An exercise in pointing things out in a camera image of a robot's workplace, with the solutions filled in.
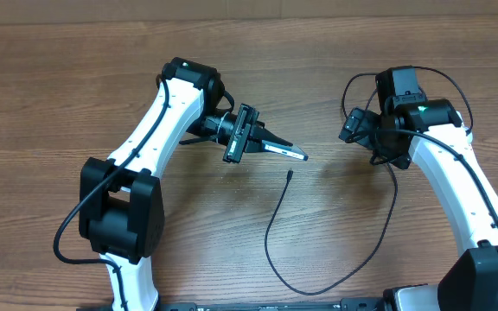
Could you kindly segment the blue Samsung Galaxy smartphone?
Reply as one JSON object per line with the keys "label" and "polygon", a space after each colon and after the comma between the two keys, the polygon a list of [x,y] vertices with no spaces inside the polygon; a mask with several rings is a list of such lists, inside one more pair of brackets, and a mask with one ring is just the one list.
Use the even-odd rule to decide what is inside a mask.
{"label": "blue Samsung Galaxy smartphone", "polygon": [[309,156],[296,145],[284,146],[284,145],[265,143],[264,149],[268,152],[273,152],[283,156],[292,157],[301,161],[307,161],[309,159]]}

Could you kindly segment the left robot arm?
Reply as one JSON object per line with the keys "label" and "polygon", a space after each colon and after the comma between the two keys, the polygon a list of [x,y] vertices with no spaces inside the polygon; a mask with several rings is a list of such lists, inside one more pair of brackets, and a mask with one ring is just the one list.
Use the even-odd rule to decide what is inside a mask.
{"label": "left robot arm", "polygon": [[188,143],[225,146],[224,162],[245,153],[308,156],[272,134],[249,105],[233,104],[219,72],[175,57],[156,78],[155,100],[137,128],[105,160],[89,158],[80,172],[81,237],[107,266],[111,310],[154,310],[159,295],[151,255],[163,234],[161,178],[174,150]]}

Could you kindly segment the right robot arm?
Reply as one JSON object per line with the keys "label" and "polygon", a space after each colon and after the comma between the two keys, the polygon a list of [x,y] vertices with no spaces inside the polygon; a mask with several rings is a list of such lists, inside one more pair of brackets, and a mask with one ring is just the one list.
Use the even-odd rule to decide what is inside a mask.
{"label": "right robot arm", "polygon": [[379,112],[346,113],[340,138],[371,150],[373,165],[421,169],[450,222],[458,259],[437,284],[345,299],[342,309],[498,310],[498,195],[476,159],[471,126],[448,99],[428,98],[416,71],[375,74]]}

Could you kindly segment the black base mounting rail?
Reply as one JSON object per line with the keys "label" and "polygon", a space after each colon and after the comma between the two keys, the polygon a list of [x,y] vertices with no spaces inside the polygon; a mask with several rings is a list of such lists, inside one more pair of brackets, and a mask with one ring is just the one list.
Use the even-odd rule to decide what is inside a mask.
{"label": "black base mounting rail", "polygon": [[157,303],[155,311],[384,311],[392,310],[379,297],[342,298],[331,302],[293,302],[265,304],[215,304]]}

